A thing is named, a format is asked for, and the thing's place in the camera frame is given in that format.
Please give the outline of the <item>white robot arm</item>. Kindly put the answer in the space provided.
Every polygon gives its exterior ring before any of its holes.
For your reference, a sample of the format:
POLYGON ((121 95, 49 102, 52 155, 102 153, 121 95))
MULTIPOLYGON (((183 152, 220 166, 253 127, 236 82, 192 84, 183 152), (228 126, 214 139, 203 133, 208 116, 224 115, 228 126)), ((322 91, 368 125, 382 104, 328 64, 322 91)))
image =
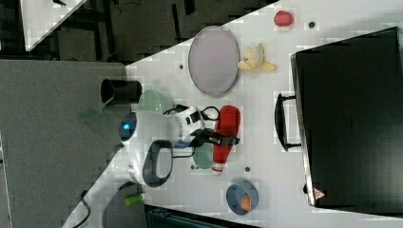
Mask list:
POLYGON ((164 113, 137 110, 127 114, 119 135, 122 147, 105 171, 80 196, 62 228, 103 228, 103 214, 119 189, 128 182, 156 188, 167 182, 173 168, 175 148, 196 148, 211 143, 227 151, 240 142, 240 111, 225 105, 217 111, 216 127, 207 128, 210 118, 195 106, 181 104, 164 113))

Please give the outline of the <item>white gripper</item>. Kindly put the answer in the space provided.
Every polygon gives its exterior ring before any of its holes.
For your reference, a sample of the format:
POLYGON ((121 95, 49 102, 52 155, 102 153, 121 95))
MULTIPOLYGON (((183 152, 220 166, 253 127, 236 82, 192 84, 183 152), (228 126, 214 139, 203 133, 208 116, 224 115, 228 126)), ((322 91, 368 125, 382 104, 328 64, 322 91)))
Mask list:
MULTIPOLYGON (((204 117, 201 111, 196 106, 190 106, 176 113, 175 117, 181 124, 181 135, 176 147, 191 147, 199 133, 205 129, 204 117)), ((206 143, 212 143, 216 146, 232 146, 240 142, 237 137, 223 135, 211 129, 207 130, 206 138, 210 140, 206 143)))

